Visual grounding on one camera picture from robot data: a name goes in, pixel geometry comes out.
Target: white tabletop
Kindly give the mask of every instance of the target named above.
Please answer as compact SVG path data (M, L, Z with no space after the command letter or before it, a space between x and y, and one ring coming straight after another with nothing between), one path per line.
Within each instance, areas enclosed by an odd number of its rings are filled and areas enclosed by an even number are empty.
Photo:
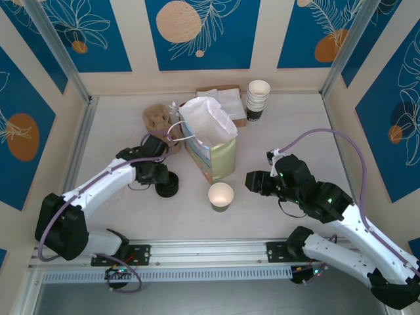
M142 120L146 107L193 97L192 93L100 97L77 184L103 170L120 150L139 145L146 134ZM125 187L95 211L88 225L100 230L113 228L134 240L285 238L298 225L328 236L335 231L308 217L284 215L275 197L262 197L244 185L248 172L270 170L267 151L283 148L305 131L321 127L330 128L319 94L272 93L261 120L238 128L235 171L222 180L234 190L227 211L212 210L207 197L210 184L182 148L165 161L179 177L174 197L159 197L153 186L143 192ZM350 194L333 135L309 135L286 153L305 161L316 180L334 182ZM303 214L292 203L285 203L283 209Z

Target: cardboard box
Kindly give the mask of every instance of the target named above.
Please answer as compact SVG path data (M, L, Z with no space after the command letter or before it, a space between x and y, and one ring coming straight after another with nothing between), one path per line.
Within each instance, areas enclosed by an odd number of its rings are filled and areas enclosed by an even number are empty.
M207 92L210 90L224 91L230 89L239 89L239 85L216 85L214 87L199 87L198 89L196 89L196 92ZM247 125L247 115L245 113L243 105L242 110L244 118L232 120L236 127L245 127Z

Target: paper cup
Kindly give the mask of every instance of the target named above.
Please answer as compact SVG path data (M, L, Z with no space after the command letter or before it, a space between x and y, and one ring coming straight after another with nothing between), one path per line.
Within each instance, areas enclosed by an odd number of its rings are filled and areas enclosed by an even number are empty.
M267 101L267 98L253 98L252 96L248 95L247 100L255 104L261 104L265 103Z
M265 107L266 106L266 102L263 103L254 103L250 100L246 101L247 106L249 107L254 107L254 108L261 108L261 107Z
M228 209L234 199L234 190L224 182L217 182L211 185L209 189L209 200L211 207L217 212L223 212Z
M248 121L258 121L263 114L264 108L260 110L252 110L251 108L247 107L247 120Z
M254 80L248 84L248 93L256 97L268 95L270 89L270 85L263 80Z

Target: paper bag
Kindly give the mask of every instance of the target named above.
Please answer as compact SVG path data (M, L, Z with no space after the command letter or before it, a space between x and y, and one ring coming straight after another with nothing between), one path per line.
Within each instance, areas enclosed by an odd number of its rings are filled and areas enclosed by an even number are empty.
M233 173L238 130L213 97L197 97L179 108L185 147L205 178L214 184Z

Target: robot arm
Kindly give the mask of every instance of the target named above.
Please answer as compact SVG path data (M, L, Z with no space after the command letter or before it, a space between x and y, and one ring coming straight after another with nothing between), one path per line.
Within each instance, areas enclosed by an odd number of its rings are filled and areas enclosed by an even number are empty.
M267 152L271 172L247 174L245 185L263 196L299 205L309 217L330 225L361 252L332 244L313 231L299 226L287 241L289 253L318 259L359 279L383 303L401 309L420 296L419 261L362 218L351 197L337 185L317 182L305 162L279 150ZM369 229L363 223L366 220Z
M122 247L128 246L127 238L112 230L106 233L88 232L86 220L103 202L125 185L134 181L141 184L167 183L169 172L164 164L136 161L159 157L166 149L164 141L149 136L144 145L120 151L107 168L80 187L62 196L48 195L41 206L35 231L36 240L41 240L52 217L73 199L49 230L45 245L68 261L80 254L114 255L117 251L123 251Z

